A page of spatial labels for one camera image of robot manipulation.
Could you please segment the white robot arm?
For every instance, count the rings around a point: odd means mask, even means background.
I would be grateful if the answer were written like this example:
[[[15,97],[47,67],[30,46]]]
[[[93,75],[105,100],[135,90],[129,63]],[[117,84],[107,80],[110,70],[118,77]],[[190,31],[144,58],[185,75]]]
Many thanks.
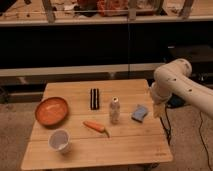
[[[213,119],[213,90],[192,81],[191,73],[190,62],[183,58],[156,68],[150,87],[153,102],[166,103],[175,94]]]

